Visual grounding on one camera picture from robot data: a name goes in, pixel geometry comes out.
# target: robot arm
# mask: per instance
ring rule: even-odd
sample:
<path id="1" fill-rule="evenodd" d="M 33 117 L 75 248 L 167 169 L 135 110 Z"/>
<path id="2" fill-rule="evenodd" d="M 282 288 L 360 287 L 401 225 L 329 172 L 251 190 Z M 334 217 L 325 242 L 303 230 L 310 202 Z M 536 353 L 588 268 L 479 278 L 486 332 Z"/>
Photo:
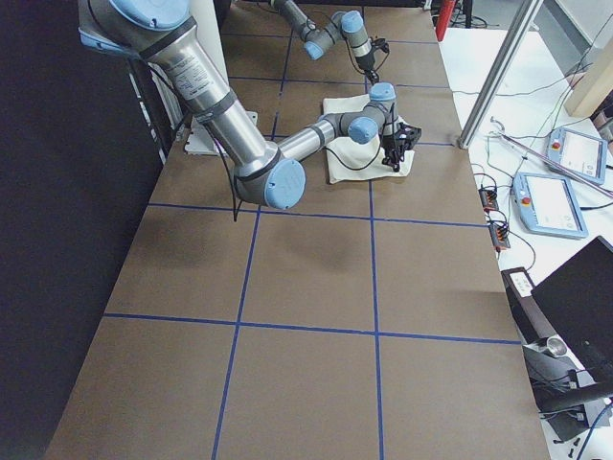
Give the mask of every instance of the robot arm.
<path id="1" fill-rule="evenodd" d="M 379 82 L 375 70 L 375 52 L 382 50 L 388 54 L 390 48 L 385 38 L 369 38 L 358 11 L 338 11 L 332 16 L 331 22 L 320 30 L 293 0 L 270 0 L 270 6 L 279 12 L 303 40 L 305 50 L 313 60 L 323 56 L 338 41 L 347 40 L 358 67 L 371 84 Z"/>
<path id="2" fill-rule="evenodd" d="M 198 43 L 188 3 L 174 0 L 168 7 L 164 2 L 79 0 L 81 41 L 98 51 L 159 65 L 195 119 L 234 162 L 234 187 L 245 201 L 289 208 L 305 189 L 298 160 L 338 136 L 368 142 L 381 131 L 385 144 L 386 136 L 398 133 L 394 88 L 380 83 L 361 112 L 326 116 L 279 145 L 266 141 Z"/>

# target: blue and white control panel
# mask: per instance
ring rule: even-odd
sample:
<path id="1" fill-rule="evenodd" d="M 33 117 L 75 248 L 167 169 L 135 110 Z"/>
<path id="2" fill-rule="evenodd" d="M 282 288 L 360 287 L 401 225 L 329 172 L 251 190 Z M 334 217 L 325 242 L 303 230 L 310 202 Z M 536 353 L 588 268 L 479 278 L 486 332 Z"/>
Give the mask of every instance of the blue and white control panel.
<path id="1" fill-rule="evenodd" d="M 520 172 L 513 180 L 513 193 L 529 232 L 576 240 L 588 236 L 569 178 Z"/>
<path id="2" fill-rule="evenodd" d="M 598 185 L 604 183 L 606 152 L 605 140 L 564 127 L 552 132 L 547 147 L 550 159 Z"/>

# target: white table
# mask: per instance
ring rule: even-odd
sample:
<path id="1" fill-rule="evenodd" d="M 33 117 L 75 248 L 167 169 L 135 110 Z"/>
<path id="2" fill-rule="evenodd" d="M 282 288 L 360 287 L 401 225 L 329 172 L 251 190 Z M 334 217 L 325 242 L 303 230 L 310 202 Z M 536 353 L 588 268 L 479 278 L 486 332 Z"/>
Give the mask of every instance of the white table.
<path id="1" fill-rule="evenodd" d="M 453 91 L 466 93 L 478 92 L 488 74 L 506 31 L 493 30 L 466 30 L 450 29 L 447 31 L 444 42 L 441 43 L 443 61 L 449 78 L 449 84 Z M 548 134 L 552 129 L 553 118 L 540 130 L 543 121 L 554 110 L 560 95 L 568 89 L 568 83 L 564 75 L 557 67 L 554 58 L 547 49 L 545 43 L 537 32 L 530 32 L 526 36 L 511 69 L 509 70 L 498 94 L 515 94 L 530 92 L 538 87 L 556 84 L 547 89 L 536 91 L 531 95 L 512 97 L 497 96 L 482 123 L 479 134 L 469 148 L 470 160 L 474 164 L 473 170 L 481 173 L 481 167 L 485 173 L 495 178 L 497 184 L 510 185 L 511 179 L 501 172 L 491 168 L 487 163 L 487 139 L 488 134 L 494 130 L 494 126 L 488 121 L 490 117 L 496 118 L 505 126 L 506 132 L 515 137 L 537 136 Z M 472 109 L 476 95 L 467 95 L 460 92 L 454 93 L 454 102 L 458 117 L 464 125 L 470 110 Z M 559 112 L 556 126 L 572 123 L 580 119 L 568 116 L 562 107 Z M 598 132 L 589 120 L 580 121 L 569 128 L 585 134 L 598 136 Z M 524 139 L 523 144 L 532 145 L 539 152 L 544 151 L 547 139 Z M 489 142 L 489 161 L 497 168 L 514 175 L 521 162 L 521 152 L 512 148 L 505 141 L 491 139 Z M 608 155 L 608 163 L 611 164 L 611 155 Z M 545 165 L 529 156 L 521 165 L 521 172 L 550 173 Z M 482 176 L 476 176 L 477 184 L 482 181 Z M 597 206 L 608 202 L 607 198 L 592 191 L 588 187 L 573 182 L 573 188 L 581 206 Z M 613 172 L 607 172 L 604 188 L 613 188 Z M 530 270 L 530 275 L 536 284 L 549 276 L 556 268 L 566 262 L 587 243 L 598 235 L 604 236 L 613 242 L 613 206 L 601 210 L 584 212 L 583 217 L 589 230 L 589 236 L 583 240 L 568 240 L 564 238 L 538 236 L 526 232 L 516 212 L 515 204 L 509 197 L 510 188 L 504 187 L 498 191 L 498 201 L 501 210 L 509 217 L 511 231 L 526 239 L 534 248 L 536 261 Z M 501 253 L 498 261 L 501 270 L 516 266 L 529 266 L 533 256 L 530 248 L 521 240 L 510 236 L 511 249 Z M 565 445 L 552 443 L 556 435 L 547 423 L 543 423 L 543 429 L 548 438 L 548 446 L 552 459 L 568 458 L 568 452 L 572 441 Z M 582 459 L 610 458 L 613 456 L 613 427 L 599 428 L 592 435 L 588 448 L 583 453 Z M 575 457 L 579 452 L 575 448 Z"/>

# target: black screen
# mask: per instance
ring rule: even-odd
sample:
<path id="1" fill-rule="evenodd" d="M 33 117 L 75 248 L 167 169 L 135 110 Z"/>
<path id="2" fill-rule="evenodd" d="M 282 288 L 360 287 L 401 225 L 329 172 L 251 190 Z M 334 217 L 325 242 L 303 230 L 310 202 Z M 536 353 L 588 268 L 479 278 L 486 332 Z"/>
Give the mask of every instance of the black screen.
<path id="1" fill-rule="evenodd" d="M 588 243 L 533 290 L 557 333 L 595 380 L 613 380 L 613 247 Z"/>

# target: label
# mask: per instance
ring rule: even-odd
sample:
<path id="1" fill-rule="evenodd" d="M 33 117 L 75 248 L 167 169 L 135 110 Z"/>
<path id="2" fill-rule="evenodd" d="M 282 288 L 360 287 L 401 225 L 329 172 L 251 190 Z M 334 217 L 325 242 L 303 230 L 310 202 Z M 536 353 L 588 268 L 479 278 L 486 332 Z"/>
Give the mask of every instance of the label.
<path id="1" fill-rule="evenodd" d="M 526 273 L 518 271 L 511 274 L 511 281 L 522 297 L 530 297 L 533 295 L 533 285 L 530 284 Z"/>
<path id="2" fill-rule="evenodd" d="M 184 58 L 172 66 L 168 73 L 172 76 L 174 87 L 186 101 L 209 91 L 213 85 L 204 65 L 196 56 Z"/>

